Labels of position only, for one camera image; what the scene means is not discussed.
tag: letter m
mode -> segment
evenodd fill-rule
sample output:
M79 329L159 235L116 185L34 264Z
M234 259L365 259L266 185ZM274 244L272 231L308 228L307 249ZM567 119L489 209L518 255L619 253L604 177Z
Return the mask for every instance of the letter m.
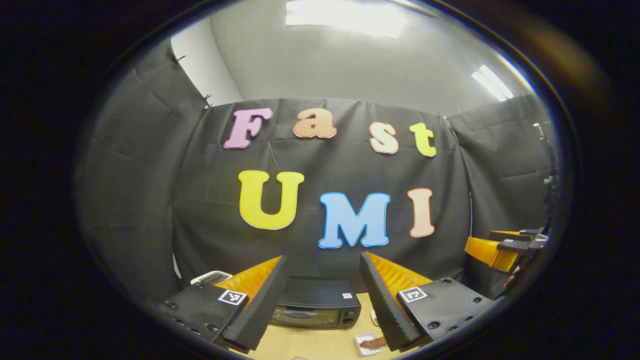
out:
M349 246L358 242L364 228L367 232L362 239L362 246L382 246L389 242L385 234L385 217L387 204L391 198L385 193L372 193L356 215L349 199L343 193L325 193L320 196L320 202L326 207L326 222L324 223L324 238L318 242L323 249L337 249L342 246L338 237L339 231Z

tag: fluorescent light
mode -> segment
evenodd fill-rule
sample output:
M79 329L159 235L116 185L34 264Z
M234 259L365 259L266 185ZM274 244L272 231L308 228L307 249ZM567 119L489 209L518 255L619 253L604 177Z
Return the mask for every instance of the fluorescent light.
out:
M509 88L485 65L482 65L479 71L471 74L471 77L489 90L498 101L505 101L513 97Z
M333 26L397 38L407 20L398 9L339 0L294 0L287 3L287 26Z

